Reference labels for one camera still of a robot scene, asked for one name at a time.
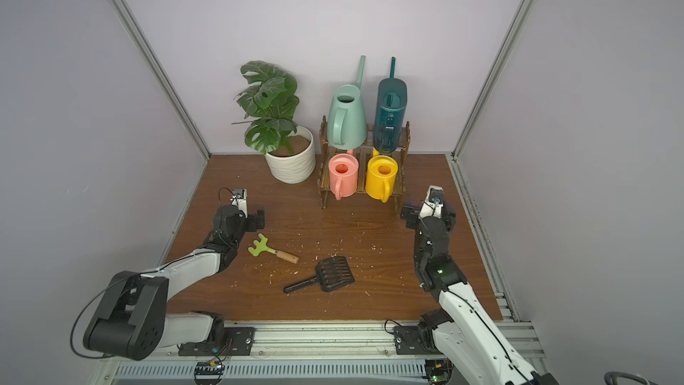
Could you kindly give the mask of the dark green watering can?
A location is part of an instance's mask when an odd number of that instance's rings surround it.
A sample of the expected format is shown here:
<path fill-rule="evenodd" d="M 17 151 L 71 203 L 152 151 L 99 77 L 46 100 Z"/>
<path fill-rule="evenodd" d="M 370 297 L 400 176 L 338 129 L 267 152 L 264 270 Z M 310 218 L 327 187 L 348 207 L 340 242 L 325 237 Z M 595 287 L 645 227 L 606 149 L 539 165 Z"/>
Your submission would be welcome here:
<path fill-rule="evenodd" d="M 407 85 L 395 77 L 396 64 L 397 59 L 392 57 L 389 77 L 381 80 L 378 88 L 373 147 L 383 155 L 393 153 L 399 145 L 408 103 Z"/>

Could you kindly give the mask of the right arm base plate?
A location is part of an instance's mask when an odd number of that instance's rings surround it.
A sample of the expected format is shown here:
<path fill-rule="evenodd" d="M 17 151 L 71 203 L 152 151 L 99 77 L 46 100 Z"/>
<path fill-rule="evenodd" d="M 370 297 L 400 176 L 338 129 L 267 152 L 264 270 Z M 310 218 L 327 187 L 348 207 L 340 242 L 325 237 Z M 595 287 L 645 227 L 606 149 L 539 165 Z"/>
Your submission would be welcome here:
<path fill-rule="evenodd" d="M 420 317 L 416 325 L 404 325 L 394 320 L 391 334 L 394 336 L 395 351 L 399 355 L 437 355 L 434 332 L 442 324 L 450 324 L 454 320 L 443 309 L 430 311 Z"/>

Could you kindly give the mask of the pink watering can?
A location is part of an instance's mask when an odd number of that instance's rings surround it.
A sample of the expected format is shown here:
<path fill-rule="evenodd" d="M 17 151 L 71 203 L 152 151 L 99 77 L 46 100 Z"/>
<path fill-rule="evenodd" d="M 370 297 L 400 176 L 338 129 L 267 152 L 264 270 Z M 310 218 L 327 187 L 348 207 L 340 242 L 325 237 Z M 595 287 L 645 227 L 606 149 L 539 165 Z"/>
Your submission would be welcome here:
<path fill-rule="evenodd" d="M 331 192 L 337 201 L 357 190 L 359 162 L 352 151 L 335 154 L 328 162 Z"/>

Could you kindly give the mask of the sage green watering can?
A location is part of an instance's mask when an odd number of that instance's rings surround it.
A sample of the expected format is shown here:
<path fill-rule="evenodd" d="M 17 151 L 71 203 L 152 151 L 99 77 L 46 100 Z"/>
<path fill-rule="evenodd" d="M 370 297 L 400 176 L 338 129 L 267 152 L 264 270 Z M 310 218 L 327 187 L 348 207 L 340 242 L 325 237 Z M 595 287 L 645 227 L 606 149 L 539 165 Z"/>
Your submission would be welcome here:
<path fill-rule="evenodd" d="M 356 82 L 338 87 L 331 101 L 327 138 L 330 145 L 343 151 L 360 147 L 367 137 L 367 122 L 361 91 L 365 60 L 366 56 L 362 55 Z"/>

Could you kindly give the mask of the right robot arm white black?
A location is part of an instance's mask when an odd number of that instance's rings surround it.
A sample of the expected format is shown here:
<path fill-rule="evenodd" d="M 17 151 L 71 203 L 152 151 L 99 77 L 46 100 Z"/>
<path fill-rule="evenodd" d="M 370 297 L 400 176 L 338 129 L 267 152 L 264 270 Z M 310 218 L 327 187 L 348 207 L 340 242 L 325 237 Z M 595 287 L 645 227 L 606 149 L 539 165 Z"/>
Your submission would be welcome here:
<path fill-rule="evenodd" d="M 436 197 L 405 206 L 401 218 L 415 231 L 414 267 L 420 287 L 440 309 L 424 315 L 421 339 L 443 354 L 467 384 L 556 384 L 520 355 L 493 322 L 450 255 L 455 212 Z"/>

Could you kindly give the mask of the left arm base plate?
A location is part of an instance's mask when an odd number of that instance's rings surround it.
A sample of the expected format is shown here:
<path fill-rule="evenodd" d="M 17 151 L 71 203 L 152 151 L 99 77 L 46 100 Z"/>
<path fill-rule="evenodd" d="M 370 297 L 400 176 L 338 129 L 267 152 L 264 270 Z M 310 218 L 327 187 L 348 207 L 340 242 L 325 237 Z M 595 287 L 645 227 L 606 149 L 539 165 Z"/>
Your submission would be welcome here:
<path fill-rule="evenodd" d="M 255 340 L 254 327 L 225 327 L 222 333 L 211 333 L 204 342 L 178 346 L 179 356 L 249 356 Z"/>

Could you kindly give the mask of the brown wooden slatted shelf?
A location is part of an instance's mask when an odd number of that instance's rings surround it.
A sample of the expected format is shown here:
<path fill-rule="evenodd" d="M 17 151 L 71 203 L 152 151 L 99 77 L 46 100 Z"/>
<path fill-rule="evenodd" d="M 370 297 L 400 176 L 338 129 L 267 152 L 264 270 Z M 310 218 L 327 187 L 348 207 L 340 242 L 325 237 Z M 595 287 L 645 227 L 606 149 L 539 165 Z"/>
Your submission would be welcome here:
<path fill-rule="evenodd" d="M 318 165 L 318 179 L 317 187 L 321 198 L 321 207 L 323 210 L 327 208 L 327 204 L 330 196 L 334 196 L 331 190 L 330 183 L 330 171 L 329 171 L 329 160 L 337 155 L 343 153 L 342 150 L 337 149 L 330 145 L 327 137 L 328 121 L 326 116 L 322 117 L 322 124 L 319 130 L 320 136 L 320 146 L 322 148 L 322 159 Z M 352 155 L 358 160 L 360 170 L 358 172 L 357 178 L 357 190 L 358 194 L 366 194 L 365 183 L 366 176 L 368 175 L 367 165 L 368 162 L 373 157 L 373 124 L 367 125 L 367 139 L 364 144 L 352 151 Z M 409 121 L 406 121 L 405 126 L 401 129 L 401 134 L 399 138 L 399 144 L 397 149 L 390 153 L 388 156 L 397 162 L 398 171 L 395 177 L 395 184 L 392 194 L 390 194 L 390 203 L 393 203 L 394 210 L 397 216 L 400 215 L 402 207 L 404 206 L 404 199 L 406 196 L 406 183 L 404 182 L 404 169 L 406 164 L 406 158 L 409 151 L 409 146 L 411 144 L 411 128 Z"/>

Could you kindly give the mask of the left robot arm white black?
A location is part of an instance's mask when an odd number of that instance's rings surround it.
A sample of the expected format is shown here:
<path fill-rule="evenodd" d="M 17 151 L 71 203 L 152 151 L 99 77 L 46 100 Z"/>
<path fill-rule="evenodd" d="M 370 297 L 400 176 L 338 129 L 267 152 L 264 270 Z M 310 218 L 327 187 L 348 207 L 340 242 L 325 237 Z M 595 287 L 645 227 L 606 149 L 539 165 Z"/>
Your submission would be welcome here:
<path fill-rule="evenodd" d="M 147 272 L 121 271 L 112 277 L 84 332 L 85 349 L 103 356 L 147 358 L 158 348 L 185 344 L 224 347 L 223 317 L 205 312 L 167 313 L 179 292 L 226 270 L 246 233 L 265 228 L 265 212 L 248 214 L 235 205 L 217 209 L 213 229 L 201 246 Z"/>

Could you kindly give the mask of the yellow watering can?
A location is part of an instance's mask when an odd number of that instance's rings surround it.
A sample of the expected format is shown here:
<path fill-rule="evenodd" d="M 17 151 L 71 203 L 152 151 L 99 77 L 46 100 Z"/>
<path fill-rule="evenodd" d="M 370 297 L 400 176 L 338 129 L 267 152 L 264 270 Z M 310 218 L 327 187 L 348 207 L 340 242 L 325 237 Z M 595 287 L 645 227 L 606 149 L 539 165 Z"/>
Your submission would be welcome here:
<path fill-rule="evenodd" d="M 398 171 L 396 160 L 388 155 L 374 155 L 367 165 L 365 192 L 372 199 L 386 203 L 394 192 Z"/>

